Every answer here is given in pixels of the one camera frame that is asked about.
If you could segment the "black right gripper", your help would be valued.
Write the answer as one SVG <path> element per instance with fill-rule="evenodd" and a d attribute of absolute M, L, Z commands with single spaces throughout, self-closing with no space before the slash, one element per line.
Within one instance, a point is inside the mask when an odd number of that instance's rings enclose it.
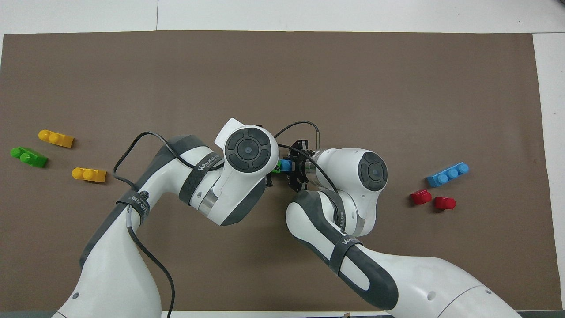
<path fill-rule="evenodd" d="M 309 158 L 313 155 L 313 151 L 308 150 L 309 142 L 307 140 L 297 140 L 289 149 L 286 159 L 291 161 L 291 171 L 288 173 L 288 185 L 295 192 L 307 189 L 309 180 L 306 176 L 307 168 L 310 168 L 311 161 Z"/>

